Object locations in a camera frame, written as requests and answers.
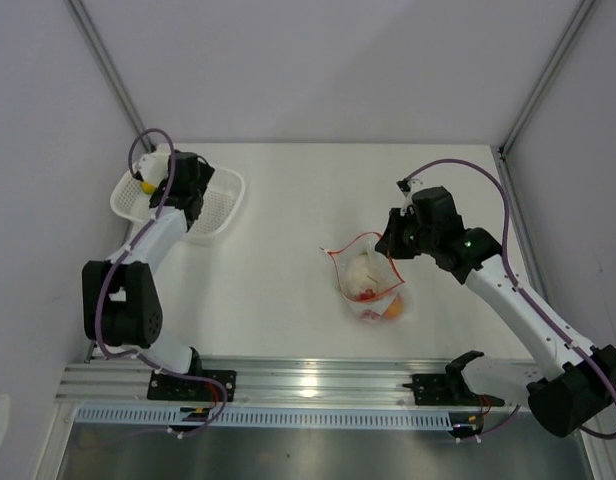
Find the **yellow green toy mango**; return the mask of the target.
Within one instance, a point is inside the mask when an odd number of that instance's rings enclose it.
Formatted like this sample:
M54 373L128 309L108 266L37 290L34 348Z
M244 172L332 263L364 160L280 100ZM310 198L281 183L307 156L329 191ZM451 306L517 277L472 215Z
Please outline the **yellow green toy mango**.
M147 195L152 195L156 190L156 187L148 182L142 182L140 186L142 191Z

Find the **clear red zip bag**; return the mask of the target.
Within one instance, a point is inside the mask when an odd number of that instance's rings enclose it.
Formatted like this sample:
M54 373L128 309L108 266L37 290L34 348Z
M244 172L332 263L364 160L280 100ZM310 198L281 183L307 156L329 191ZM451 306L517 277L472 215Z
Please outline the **clear red zip bag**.
M334 265L337 289L352 315L371 324L396 321L406 311L405 280L391 259L375 251L380 238L369 231L341 249L321 248Z

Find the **red toy tomato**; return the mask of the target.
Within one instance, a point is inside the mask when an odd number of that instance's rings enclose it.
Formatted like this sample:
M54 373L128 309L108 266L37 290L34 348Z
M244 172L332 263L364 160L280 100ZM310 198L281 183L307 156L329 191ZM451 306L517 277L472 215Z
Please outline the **red toy tomato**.
M382 314L382 318L386 320L394 320L398 318L404 311L404 300L401 295L396 295L390 305Z

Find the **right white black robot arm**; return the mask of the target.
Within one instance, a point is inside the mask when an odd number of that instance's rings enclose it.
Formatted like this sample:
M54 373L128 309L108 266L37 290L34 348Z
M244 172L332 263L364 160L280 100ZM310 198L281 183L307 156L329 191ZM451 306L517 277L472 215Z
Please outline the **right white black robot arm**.
M376 252L391 260L430 256L489 305L536 364L524 369L471 351L447 365L446 395L463 404L491 394L529 409L559 438L616 405L616 348L597 347L524 284L503 245L482 228L464 226L447 189L415 190L406 180L398 186L404 203L391 209Z

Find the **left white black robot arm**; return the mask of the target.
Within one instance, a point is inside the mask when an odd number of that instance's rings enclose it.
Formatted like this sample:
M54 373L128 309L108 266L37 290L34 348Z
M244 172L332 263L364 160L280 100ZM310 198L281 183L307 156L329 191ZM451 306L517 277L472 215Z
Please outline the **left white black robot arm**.
M107 259L82 269L86 336L108 358L137 356L171 374L170 388L185 400L203 392L205 376L196 369L196 350L162 331L154 273L197 221L214 173L203 157L174 151L140 230Z

